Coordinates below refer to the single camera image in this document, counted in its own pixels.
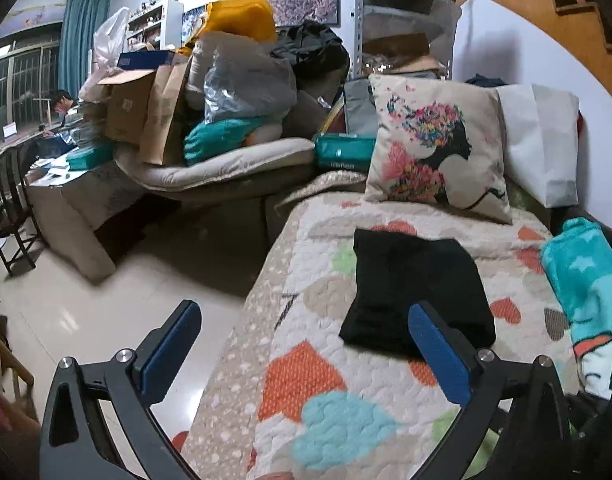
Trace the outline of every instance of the teal curtain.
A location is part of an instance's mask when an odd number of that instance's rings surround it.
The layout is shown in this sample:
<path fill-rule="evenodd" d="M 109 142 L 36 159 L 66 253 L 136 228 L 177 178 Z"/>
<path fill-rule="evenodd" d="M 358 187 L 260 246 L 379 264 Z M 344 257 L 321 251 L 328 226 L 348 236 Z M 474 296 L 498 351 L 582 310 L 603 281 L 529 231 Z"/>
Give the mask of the teal curtain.
<path fill-rule="evenodd" d="M 67 90 L 75 100 L 86 81 L 93 34 L 108 19 L 109 10 L 110 0 L 66 0 L 57 79 L 58 87 Z"/>

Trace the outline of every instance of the quilted bedspread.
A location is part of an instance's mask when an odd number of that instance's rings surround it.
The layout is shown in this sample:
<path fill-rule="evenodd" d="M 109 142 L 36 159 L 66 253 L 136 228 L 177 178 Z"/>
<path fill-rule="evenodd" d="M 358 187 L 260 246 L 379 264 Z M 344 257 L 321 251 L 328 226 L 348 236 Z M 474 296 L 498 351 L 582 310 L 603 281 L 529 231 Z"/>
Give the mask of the quilted bedspread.
<path fill-rule="evenodd" d="M 455 238 L 477 263 L 503 359 L 554 361 L 577 391 L 568 326 L 539 263 L 550 238 L 532 214 L 513 224 L 419 203 L 326 193 L 292 212 L 206 387 L 182 450 L 202 480 L 408 480 L 458 412 L 430 368 L 348 348 L 357 227 Z M 489 432 L 470 473 L 494 443 Z"/>

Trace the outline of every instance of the white tile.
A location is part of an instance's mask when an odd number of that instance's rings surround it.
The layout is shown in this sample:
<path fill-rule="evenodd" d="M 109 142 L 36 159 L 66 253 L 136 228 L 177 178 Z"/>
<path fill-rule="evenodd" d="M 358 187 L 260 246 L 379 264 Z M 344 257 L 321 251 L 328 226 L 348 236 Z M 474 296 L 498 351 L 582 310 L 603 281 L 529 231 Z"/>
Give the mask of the white tile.
<path fill-rule="evenodd" d="M 44 250 L 37 267 L 9 277 L 0 260 L 0 312 L 10 316 L 14 353 L 35 375 L 40 416 L 56 367 L 66 355 L 81 364 L 136 348 L 179 301 L 196 301 L 202 331 L 164 401 L 152 412 L 173 438 L 190 428 L 222 346 L 265 258 L 255 201 L 186 212 L 151 229 L 99 286 Z M 6 254 L 17 245 L 11 240 Z M 114 410 L 103 407 L 126 465 L 143 475 Z"/>
<path fill-rule="evenodd" d="M 103 284 L 91 286 L 57 266 L 49 276 L 40 276 L 43 267 L 42 262 L 28 273 L 38 278 L 26 284 L 20 312 L 55 361 L 67 355 L 82 364 L 106 361 L 117 350 L 139 344 L 153 328 L 152 320 L 161 317 L 144 304 L 166 279 L 162 272 L 120 266 Z M 55 282 L 63 282 L 61 293 L 53 290 Z"/>
<path fill-rule="evenodd" d="M 46 352 L 18 312 L 12 308 L 0 308 L 0 314 L 8 316 L 7 337 L 11 352 L 35 378 L 35 384 L 32 388 L 32 399 L 38 420 L 41 422 L 44 417 L 46 399 L 51 389 L 56 363 L 48 355 L 48 352 Z M 6 398 L 13 400 L 15 396 L 12 389 L 12 373 L 10 370 L 6 373 L 5 379 L 4 389 L 6 390 Z M 23 394 L 25 383 L 20 379 L 19 384 Z"/>
<path fill-rule="evenodd" d="M 237 296 L 179 277 L 164 282 L 148 303 L 154 304 L 153 310 L 165 306 L 170 314 L 181 300 L 199 304 L 202 329 L 166 397 L 152 407 L 158 423 L 170 438 L 190 429 L 206 383 L 243 306 L 243 300 Z"/>

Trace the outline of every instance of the chair leg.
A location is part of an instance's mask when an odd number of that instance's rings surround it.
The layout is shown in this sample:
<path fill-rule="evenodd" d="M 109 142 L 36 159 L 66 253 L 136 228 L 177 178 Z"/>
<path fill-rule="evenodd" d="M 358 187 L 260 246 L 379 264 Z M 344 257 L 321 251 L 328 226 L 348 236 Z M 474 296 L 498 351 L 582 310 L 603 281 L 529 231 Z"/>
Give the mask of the chair leg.
<path fill-rule="evenodd" d="M 39 228 L 39 224 L 37 223 L 37 218 L 35 218 L 35 213 L 33 213 L 32 211 L 30 212 L 30 219 L 31 222 L 33 222 L 33 226 L 35 227 L 35 233 L 42 239 L 42 242 L 44 243 L 44 245 L 48 245 L 48 243 L 46 242 L 46 238 L 44 238 L 44 235 L 42 234 L 42 230 Z"/>
<path fill-rule="evenodd" d="M 19 244 L 19 249 L 22 251 L 22 254 L 28 260 L 28 263 L 30 264 L 30 266 L 33 267 L 33 269 L 35 269 L 36 267 L 35 262 L 30 257 L 30 254 L 28 254 L 28 251 L 26 250 L 26 247 L 24 246 L 24 243 L 22 241 L 22 237 L 19 236 L 19 231 L 15 231 L 15 240 L 17 240 L 17 243 Z"/>
<path fill-rule="evenodd" d="M 4 262 L 4 267 L 6 267 L 6 270 L 8 271 L 9 274 L 12 274 L 10 270 L 10 263 L 6 261 L 6 256 L 4 256 L 4 251 L 1 250 L 1 246 L 0 246 L 0 256 L 1 256 L 1 261 Z"/>

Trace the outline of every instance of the white pillow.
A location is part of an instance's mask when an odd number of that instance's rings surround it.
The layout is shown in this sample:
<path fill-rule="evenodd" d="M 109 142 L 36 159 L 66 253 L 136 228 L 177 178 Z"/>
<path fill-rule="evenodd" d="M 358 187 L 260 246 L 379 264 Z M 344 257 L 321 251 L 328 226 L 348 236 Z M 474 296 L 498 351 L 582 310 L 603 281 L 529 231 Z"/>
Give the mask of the white pillow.
<path fill-rule="evenodd" d="M 312 164 L 315 145 L 307 139 L 289 138 L 238 148 L 187 166 L 156 166 L 142 162 L 138 149 L 123 144 L 115 162 L 135 182 L 153 191 L 184 191 L 240 176 L 286 166 Z"/>
<path fill-rule="evenodd" d="M 497 87 L 504 172 L 545 207 L 577 204 L 579 98 L 541 85 Z"/>

